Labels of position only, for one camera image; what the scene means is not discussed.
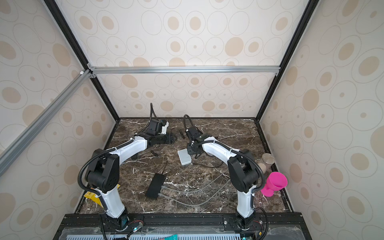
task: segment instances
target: black metal frame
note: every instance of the black metal frame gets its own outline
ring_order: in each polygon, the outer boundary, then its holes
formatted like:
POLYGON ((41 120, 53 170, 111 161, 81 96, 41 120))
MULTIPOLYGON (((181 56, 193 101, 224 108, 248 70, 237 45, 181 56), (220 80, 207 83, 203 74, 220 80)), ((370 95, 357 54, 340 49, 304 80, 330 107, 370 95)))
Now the black metal frame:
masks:
MULTIPOLYGON (((275 226, 300 226, 306 240, 312 240, 308 228, 301 213, 267 213, 270 227, 275 226)), ((247 230, 235 229, 230 225, 230 219, 235 218, 235 214, 128 214, 130 222, 132 220, 141 220, 144 227, 214 227, 221 228, 224 232, 240 233, 241 237, 252 237, 255 230, 261 230, 257 224, 247 230)), ((260 213, 255 214, 256 220, 265 222, 265 216, 260 213)), ((99 214, 66 214, 57 230, 53 240, 58 240, 65 228, 83 228, 100 227, 101 216, 99 214)), ((123 232, 117 232, 110 228, 108 224, 104 225, 105 232, 111 234, 130 234, 133 227, 137 225, 128 225, 123 232)))
MULTIPOLYGON (((88 59, 85 56, 83 50, 81 49, 79 43, 77 42, 74 34, 72 33, 67 21, 65 20, 63 14, 61 13, 59 7, 57 6, 55 0, 44 0, 45 4, 47 5, 49 11, 51 12, 53 18, 56 20, 57 25, 60 27, 61 32, 64 34, 65 38, 67 39, 69 45, 71 46, 73 52, 76 54, 76 57, 79 59, 81 65, 84 69, 89 69, 92 73, 90 67, 88 66, 88 59)), ((94 75, 93 78, 91 78, 91 81, 93 85, 95 86, 97 92, 99 93, 101 99, 104 101, 105 105, 107 106, 108 110, 110 111, 112 117, 115 119, 115 121, 119 120, 119 115, 117 114, 115 108, 113 107, 110 99, 108 98, 107 94, 105 93, 102 85, 100 84, 100 81, 97 79, 97 77, 94 75)))
MULTIPOLYGON (((82 51, 79 43, 77 42, 74 34, 72 33, 69 25, 67 24, 63 14, 61 13, 59 7, 57 6, 55 0, 44 0, 46 3, 49 11, 51 12, 52 16, 56 20, 58 26, 60 27, 62 33, 64 34, 65 38, 67 39, 69 45, 73 49, 74 53, 76 54, 77 58, 79 59, 81 65, 84 69, 90 69, 89 62, 82 51)), ((264 114, 269 101, 271 100, 274 91, 277 88, 277 85, 279 84, 279 81, 284 74, 285 69, 288 66, 288 63, 293 55, 293 52, 295 51, 299 40, 301 39, 305 28, 318 4, 319 0, 309 0, 304 13, 302 15, 302 18, 300 19, 300 22, 296 28, 295 33, 293 34, 292 40, 287 48, 287 51, 283 57, 283 60, 280 64, 280 71, 277 74, 276 77, 274 77, 271 86, 263 100, 263 103, 260 107, 260 110, 254 119, 254 122, 257 127, 257 131, 260 135, 260 139, 263 143, 264 149, 266 152, 270 153, 270 149, 268 146, 268 143, 265 139, 264 133, 260 126, 260 120, 262 118, 262 115, 264 114)), ((110 144, 112 137, 118 127, 118 124, 120 122, 120 119, 131 119, 131 118, 120 118, 114 109, 111 101, 109 100, 108 96, 106 95, 102 85, 100 84, 99 80, 97 79, 96 75, 93 75, 94 78, 91 78, 92 83, 94 84, 96 90, 100 94, 101 98, 103 99, 105 105, 107 106, 108 110, 112 114, 113 118, 115 119, 116 123, 115 126, 111 132, 111 135, 109 136, 109 139, 106 143, 106 147, 110 144)), ((244 118, 226 118, 226 119, 244 119, 244 118)), ((272 165, 272 170, 277 171, 277 168, 275 165, 272 165)), ((289 202, 289 199, 287 198, 287 194, 285 192, 285 189, 281 190, 281 196, 283 198, 283 202, 285 205, 285 208, 289 211, 292 211, 291 203, 289 202)), ((79 212, 83 202, 84 197, 81 198, 80 203, 78 204, 76 211, 79 212)), ((311 236, 308 232, 308 229, 305 225, 304 219, 302 216, 300 216, 300 213, 273 213, 268 214, 269 215, 269 222, 270 224, 286 224, 286 223, 293 223, 300 225, 302 228, 302 231, 305 235, 305 238, 308 240, 311 240, 311 236)), ((129 215, 131 219, 142 219, 145 223, 145 226, 205 226, 205 225, 215 225, 220 226, 223 225, 223 214, 130 214, 129 215)), ((67 214, 65 218, 63 219, 54 239, 58 239, 61 235, 62 230, 65 227, 95 227, 100 225, 100 216, 98 214, 67 214)))

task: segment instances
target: pink plastic cup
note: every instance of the pink plastic cup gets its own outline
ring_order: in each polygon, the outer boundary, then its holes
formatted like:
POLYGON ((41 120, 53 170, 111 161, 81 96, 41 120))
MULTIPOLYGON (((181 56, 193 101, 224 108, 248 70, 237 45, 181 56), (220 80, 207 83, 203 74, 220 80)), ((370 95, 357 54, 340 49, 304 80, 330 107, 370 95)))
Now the pink plastic cup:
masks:
POLYGON ((265 187, 261 190, 266 197, 271 197, 274 191, 285 188, 288 184, 287 178, 279 172, 272 172, 266 179, 265 187))

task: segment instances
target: brown marble tabletop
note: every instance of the brown marble tabletop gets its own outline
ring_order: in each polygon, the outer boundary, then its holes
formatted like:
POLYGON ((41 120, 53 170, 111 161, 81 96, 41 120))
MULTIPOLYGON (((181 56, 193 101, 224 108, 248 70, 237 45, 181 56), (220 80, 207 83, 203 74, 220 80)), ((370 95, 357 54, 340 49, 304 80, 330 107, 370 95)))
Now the brown marble tabletop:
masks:
MULTIPOLYGON (((200 204, 206 201, 229 180, 228 167, 222 164, 218 168, 208 168, 188 164, 182 166, 178 150, 187 147, 188 138, 182 138, 179 130, 184 132, 182 119, 167 119, 168 132, 177 136, 177 141, 169 145, 156 145, 139 153, 136 160, 128 159, 120 166, 119 194, 129 213, 234 213, 237 206, 237 191, 229 182, 208 203, 198 207, 179 204, 165 197, 152 200, 145 197, 145 192, 155 173, 167 176, 164 185, 180 191, 197 190, 224 173, 211 186, 192 194, 182 194, 167 189, 161 193, 187 204, 200 204)), ((140 131, 147 119, 121 119, 113 135, 109 147, 117 146, 129 140, 135 132, 140 131)), ((228 146, 238 149, 248 149, 255 160, 260 159, 264 148, 252 119, 193 119, 194 124, 202 131, 211 134, 228 146)), ((221 161, 206 154, 193 162, 206 166, 217 166, 221 161)), ((267 168, 268 177, 271 169, 267 168)), ((267 212, 285 212, 280 192, 272 197, 264 197, 257 192, 255 207, 262 206, 267 212)), ((86 199, 80 213, 102 213, 103 209, 90 199, 86 199)))

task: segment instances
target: wall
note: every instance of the wall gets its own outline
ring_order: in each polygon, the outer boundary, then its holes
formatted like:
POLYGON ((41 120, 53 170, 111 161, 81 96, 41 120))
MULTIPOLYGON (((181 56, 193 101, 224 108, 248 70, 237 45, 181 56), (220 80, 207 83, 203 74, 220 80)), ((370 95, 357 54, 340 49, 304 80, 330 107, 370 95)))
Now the wall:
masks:
POLYGON ((382 239, 384 1, 322 1, 262 118, 317 240, 382 239))
POLYGON ((82 67, 38 0, 0 4, 0 153, 82 67))
POLYGON ((99 74, 120 117, 255 117, 274 73, 99 74))
POLYGON ((77 174, 114 121, 90 80, 0 177, 0 239, 50 240, 82 190, 77 174))
POLYGON ((307 0, 57 0, 94 66, 279 65, 307 0))

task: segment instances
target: gray cable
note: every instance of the gray cable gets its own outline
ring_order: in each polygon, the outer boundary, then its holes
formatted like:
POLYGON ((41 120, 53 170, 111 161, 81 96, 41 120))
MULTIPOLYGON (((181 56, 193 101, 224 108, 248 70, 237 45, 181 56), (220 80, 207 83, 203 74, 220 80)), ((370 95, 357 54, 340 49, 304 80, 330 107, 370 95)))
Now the gray cable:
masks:
POLYGON ((208 187, 209 185, 211 185, 214 181, 216 181, 218 178, 220 178, 221 176, 224 175, 224 173, 226 173, 227 171, 223 172, 222 174, 220 174, 217 178, 215 178, 213 181, 211 181, 210 183, 208 183, 207 185, 205 185, 204 187, 202 187, 201 189, 197 189, 197 190, 193 190, 193 191, 179 191, 179 190, 176 190, 176 189, 172 189, 172 188, 169 188, 169 187, 166 187, 166 186, 161 186, 162 189, 167 189, 167 190, 171 190, 171 191, 175 191, 175 192, 180 192, 180 193, 194 193, 194 192, 198 192, 198 191, 201 191, 203 190, 204 188, 208 187))
POLYGON ((165 196, 164 194, 161 194, 161 193, 159 193, 159 196, 162 196, 162 197, 171 199, 171 200, 176 201, 176 202, 178 202, 178 203, 180 203, 180 204, 183 204, 183 205, 185 205, 185 206, 198 207, 198 206, 201 206, 201 205, 206 204, 207 202, 209 202, 209 200, 211 200, 214 196, 216 196, 216 194, 218 194, 218 192, 219 192, 220 190, 222 190, 223 187, 225 187, 225 185, 227 185, 230 181, 231 181, 231 180, 228 180, 228 181, 227 181, 221 188, 219 188, 219 189, 217 190, 217 192, 215 192, 210 198, 208 198, 208 200, 206 200, 205 202, 202 202, 202 203, 200 203, 200 204, 195 204, 195 205, 192 205, 192 204, 186 204, 186 203, 180 202, 180 201, 178 201, 178 200, 176 200, 176 199, 174 199, 174 198, 165 196))

